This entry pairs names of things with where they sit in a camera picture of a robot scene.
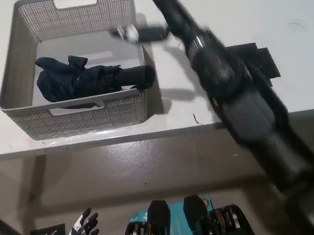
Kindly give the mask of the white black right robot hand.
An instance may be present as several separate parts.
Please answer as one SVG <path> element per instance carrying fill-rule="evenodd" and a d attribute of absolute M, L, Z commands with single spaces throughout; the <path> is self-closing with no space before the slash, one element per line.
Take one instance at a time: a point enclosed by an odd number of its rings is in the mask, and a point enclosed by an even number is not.
<path fill-rule="evenodd" d="M 178 0 L 152 1 L 162 13 L 166 22 L 165 25 L 152 24 L 148 26 L 130 23 L 110 29 L 109 34 L 113 38 L 131 44 L 161 42 L 172 34 L 181 40 L 185 50 L 189 50 L 191 42 L 198 35 L 200 29 L 188 11 Z"/>

